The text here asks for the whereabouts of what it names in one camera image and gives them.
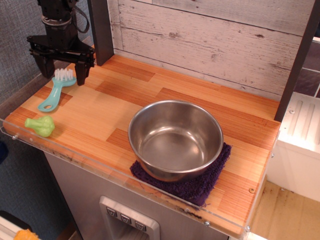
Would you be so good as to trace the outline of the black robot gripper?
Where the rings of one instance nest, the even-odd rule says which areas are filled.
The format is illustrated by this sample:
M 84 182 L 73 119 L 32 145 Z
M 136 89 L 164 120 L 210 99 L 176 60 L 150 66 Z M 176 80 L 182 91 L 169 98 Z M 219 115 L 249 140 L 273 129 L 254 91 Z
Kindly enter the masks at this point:
M 73 23 L 65 25 L 45 25 L 45 35 L 30 35 L 30 54 L 41 72 L 50 79 L 55 72 L 54 60 L 75 64 L 78 86 L 85 84 L 90 68 L 94 66 L 95 50 L 82 42 Z

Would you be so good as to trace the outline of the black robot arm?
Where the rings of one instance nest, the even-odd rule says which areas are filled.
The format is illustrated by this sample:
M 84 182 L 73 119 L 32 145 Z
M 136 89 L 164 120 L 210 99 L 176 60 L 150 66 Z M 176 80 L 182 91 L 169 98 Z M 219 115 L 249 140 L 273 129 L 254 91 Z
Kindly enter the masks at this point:
M 45 35 L 27 37 L 30 54 L 45 78 L 55 71 L 54 61 L 75 64 L 77 84 L 82 86 L 95 64 L 95 49 L 79 39 L 78 33 L 87 33 L 90 21 L 76 6 L 76 0 L 39 0 L 41 21 Z

